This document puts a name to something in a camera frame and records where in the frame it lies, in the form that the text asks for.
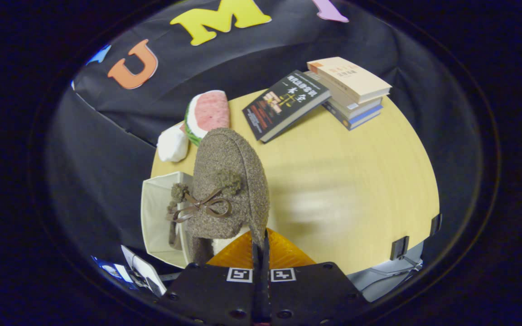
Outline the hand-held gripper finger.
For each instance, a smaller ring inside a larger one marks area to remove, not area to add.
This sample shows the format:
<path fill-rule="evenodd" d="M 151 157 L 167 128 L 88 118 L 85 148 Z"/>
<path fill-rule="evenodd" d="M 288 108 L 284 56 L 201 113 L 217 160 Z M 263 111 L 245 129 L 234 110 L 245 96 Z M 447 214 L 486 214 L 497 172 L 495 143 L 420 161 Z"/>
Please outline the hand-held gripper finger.
<path fill-rule="evenodd" d="M 158 307 L 183 324 L 252 326 L 258 263 L 258 247 L 246 232 L 207 264 L 187 265 Z"/>
<path fill-rule="evenodd" d="M 361 323 L 369 302 L 333 262 L 317 264 L 284 236 L 267 229 L 264 308 L 272 326 Z"/>

